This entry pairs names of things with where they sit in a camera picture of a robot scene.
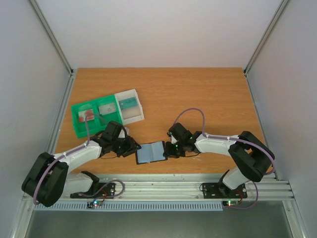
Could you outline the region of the black card holder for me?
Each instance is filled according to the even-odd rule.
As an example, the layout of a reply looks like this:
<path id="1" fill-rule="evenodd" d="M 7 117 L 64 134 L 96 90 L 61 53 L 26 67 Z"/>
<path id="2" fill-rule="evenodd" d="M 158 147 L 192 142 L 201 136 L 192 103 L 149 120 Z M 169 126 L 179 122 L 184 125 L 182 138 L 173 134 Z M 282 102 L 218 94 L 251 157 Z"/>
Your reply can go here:
<path id="1" fill-rule="evenodd" d="M 136 164 L 148 164 L 160 161 L 166 161 L 165 142 L 158 141 L 153 143 L 141 144 L 141 148 L 136 151 Z"/>

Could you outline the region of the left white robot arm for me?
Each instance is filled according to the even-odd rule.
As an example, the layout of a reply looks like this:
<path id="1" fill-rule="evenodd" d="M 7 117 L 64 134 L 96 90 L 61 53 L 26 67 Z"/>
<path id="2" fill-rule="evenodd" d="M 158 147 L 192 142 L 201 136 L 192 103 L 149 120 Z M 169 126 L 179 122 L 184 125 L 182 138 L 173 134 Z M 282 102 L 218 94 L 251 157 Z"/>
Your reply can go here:
<path id="1" fill-rule="evenodd" d="M 110 121 L 81 145 L 59 154 L 44 152 L 35 160 L 24 179 L 21 189 L 33 198 L 34 204 L 46 207 L 54 205 L 62 196 L 79 196 L 98 199 L 107 186 L 88 171 L 72 175 L 81 165 L 113 152 L 117 157 L 127 157 L 141 149 L 127 129 L 120 123 Z"/>

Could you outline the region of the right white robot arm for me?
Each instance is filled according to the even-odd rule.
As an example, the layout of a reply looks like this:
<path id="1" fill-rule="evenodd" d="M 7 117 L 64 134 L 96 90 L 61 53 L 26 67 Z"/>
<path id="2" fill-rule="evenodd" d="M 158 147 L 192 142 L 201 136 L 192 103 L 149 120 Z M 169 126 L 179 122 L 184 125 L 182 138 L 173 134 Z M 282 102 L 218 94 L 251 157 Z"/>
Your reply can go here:
<path id="1" fill-rule="evenodd" d="M 274 154 L 249 131 L 234 136 L 201 131 L 191 133 L 177 122 L 167 135 L 170 137 L 164 149 L 167 157 L 185 157 L 187 152 L 193 152 L 221 154 L 233 159 L 236 167 L 228 170 L 215 186 L 215 193 L 220 198 L 229 198 L 239 186 L 249 181 L 260 182 L 269 167 L 275 167 Z"/>

